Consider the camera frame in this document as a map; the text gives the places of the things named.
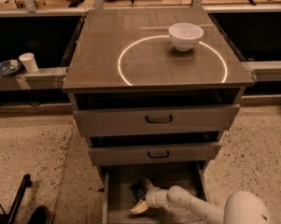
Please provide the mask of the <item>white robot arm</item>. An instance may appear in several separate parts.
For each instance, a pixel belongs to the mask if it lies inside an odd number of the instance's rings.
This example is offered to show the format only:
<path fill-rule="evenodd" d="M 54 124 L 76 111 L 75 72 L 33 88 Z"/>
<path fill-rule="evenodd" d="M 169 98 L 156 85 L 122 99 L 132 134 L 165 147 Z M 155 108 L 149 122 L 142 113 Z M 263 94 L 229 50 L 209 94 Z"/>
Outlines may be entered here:
<path fill-rule="evenodd" d="M 140 215 L 149 208 L 163 208 L 180 215 L 192 212 L 206 224 L 273 224 L 264 202 L 247 191 L 232 194 L 221 209 L 179 186 L 169 189 L 155 187 L 147 178 L 132 184 L 130 190 L 137 201 L 131 209 L 134 215 Z"/>

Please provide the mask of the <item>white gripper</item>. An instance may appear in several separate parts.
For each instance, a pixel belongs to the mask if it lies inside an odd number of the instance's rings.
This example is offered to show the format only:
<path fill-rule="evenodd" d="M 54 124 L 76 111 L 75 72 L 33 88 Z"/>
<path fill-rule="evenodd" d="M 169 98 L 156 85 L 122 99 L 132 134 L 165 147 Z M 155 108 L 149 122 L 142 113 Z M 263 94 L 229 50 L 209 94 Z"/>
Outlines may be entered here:
<path fill-rule="evenodd" d="M 167 208 L 169 206 L 168 190 L 153 187 L 152 182 L 145 178 L 143 180 L 144 189 L 147 190 L 146 201 L 140 200 L 137 205 L 130 209 L 134 215 L 140 215 L 151 208 Z"/>

